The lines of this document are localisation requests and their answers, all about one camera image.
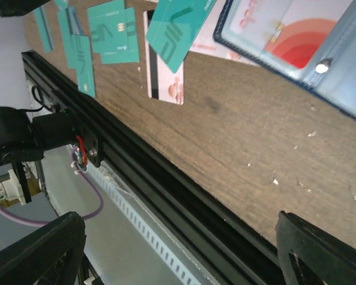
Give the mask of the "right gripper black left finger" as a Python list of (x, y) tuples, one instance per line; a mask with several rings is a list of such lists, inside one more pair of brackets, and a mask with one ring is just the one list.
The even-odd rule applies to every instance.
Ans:
[(58, 217), (0, 251), (0, 284), (74, 284), (85, 241), (79, 214)]

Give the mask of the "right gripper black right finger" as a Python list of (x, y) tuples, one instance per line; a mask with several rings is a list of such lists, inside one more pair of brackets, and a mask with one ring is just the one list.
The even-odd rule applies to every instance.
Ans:
[(286, 284), (356, 284), (356, 249), (294, 213), (280, 211), (278, 259)]

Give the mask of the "blue card holder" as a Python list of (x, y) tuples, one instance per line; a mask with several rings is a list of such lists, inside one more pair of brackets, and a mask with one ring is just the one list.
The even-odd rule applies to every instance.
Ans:
[(254, 56), (224, 35), (234, 1), (226, 1), (213, 38), (256, 64), (294, 82), (356, 119), (356, 1), (344, 12), (323, 44), (302, 68), (274, 58), (267, 53)]

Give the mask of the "white red circle card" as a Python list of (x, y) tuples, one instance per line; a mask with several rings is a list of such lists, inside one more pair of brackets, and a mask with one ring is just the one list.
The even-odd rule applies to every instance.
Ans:
[(304, 68), (351, 1), (234, 1), (224, 35), (254, 56)]

